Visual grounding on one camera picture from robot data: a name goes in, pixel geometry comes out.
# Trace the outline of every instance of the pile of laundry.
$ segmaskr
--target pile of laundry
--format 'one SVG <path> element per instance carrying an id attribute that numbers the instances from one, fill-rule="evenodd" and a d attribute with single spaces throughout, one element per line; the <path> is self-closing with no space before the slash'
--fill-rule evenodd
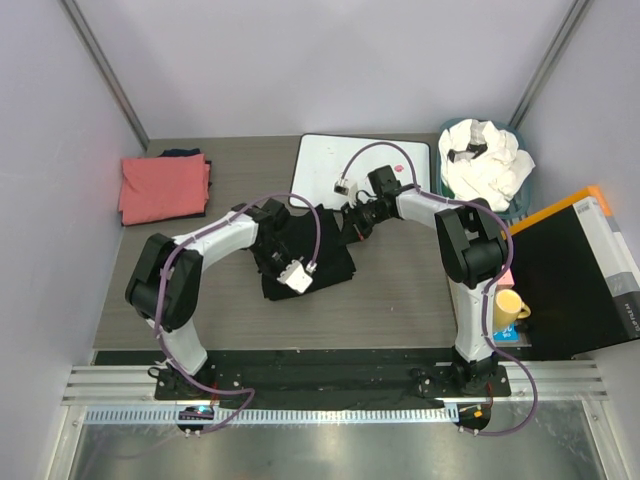
<path id="1" fill-rule="evenodd" d="M 197 148 L 165 150 L 156 158 L 123 158 L 122 224 L 204 217 L 210 172 L 211 162 Z"/>
<path id="2" fill-rule="evenodd" d="M 458 200 L 482 197 L 504 212 L 535 164 L 516 136 L 492 122 L 467 119 L 442 132 L 440 176 Z"/>

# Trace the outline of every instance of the folded red cloth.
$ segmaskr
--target folded red cloth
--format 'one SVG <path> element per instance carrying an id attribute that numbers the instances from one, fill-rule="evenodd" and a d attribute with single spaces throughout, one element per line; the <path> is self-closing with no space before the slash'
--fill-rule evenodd
<path id="1" fill-rule="evenodd" d="M 123 225 L 204 212 L 209 165 L 191 157 L 123 158 L 120 205 Z"/>

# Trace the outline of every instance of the reflective floor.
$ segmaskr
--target reflective floor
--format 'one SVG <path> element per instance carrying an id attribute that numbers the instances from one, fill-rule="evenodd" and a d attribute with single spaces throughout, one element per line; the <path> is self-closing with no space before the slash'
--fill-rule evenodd
<path id="1" fill-rule="evenodd" d="M 491 430 L 528 404 L 494 406 Z M 451 424 L 227 428 L 85 426 L 71 479 L 604 479 L 580 402 L 542 403 L 524 430 L 473 438 Z M 128 455 L 132 459 L 116 456 Z"/>

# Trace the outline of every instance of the white cloth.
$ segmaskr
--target white cloth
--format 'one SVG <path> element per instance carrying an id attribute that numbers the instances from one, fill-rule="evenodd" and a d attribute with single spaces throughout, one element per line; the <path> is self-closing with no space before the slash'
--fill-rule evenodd
<path id="1" fill-rule="evenodd" d="M 486 152 L 474 157 L 472 145 L 487 145 Z M 492 122 L 467 119 L 442 132 L 438 142 L 440 176 L 458 200 L 482 197 L 495 212 L 504 212 L 520 190 L 535 164 L 531 155 L 518 149 L 515 135 L 499 130 Z M 448 160 L 449 151 L 455 153 Z"/>

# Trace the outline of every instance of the gray floor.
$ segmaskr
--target gray floor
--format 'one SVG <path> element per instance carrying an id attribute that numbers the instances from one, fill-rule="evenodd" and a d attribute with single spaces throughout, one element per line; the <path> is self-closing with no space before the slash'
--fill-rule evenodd
<path id="1" fill-rule="evenodd" d="M 514 426 L 529 404 L 496 404 L 491 430 Z M 502 438 L 448 423 L 237 427 L 201 439 L 175 426 L 86 426 L 75 480 L 604 479 L 581 402 L 543 402 L 534 422 Z M 154 445 L 174 439 L 158 448 Z M 135 455 L 117 460 L 118 454 Z"/>
<path id="2" fill-rule="evenodd" d="M 423 141 L 436 135 L 385 135 Z M 157 349 L 147 324 L 124 301 L 124 291 L 146 239 L 157 232 L 187 233 L 231 206 L 268 192 L 288 191 L 299 137 L 154 140 L 165 148 L 199 147 L 213 161 L 207 218 L 125 230 L 95 340 L 96 349 Z M 265 300 L 251 254 L 236 252 L 205 274 L 196 324 L 206 348 L 450 347 L 456 334 L 436 234 L 390 221 L 366 242 L 350 247 L 354 279 L 300 298 Z"/>

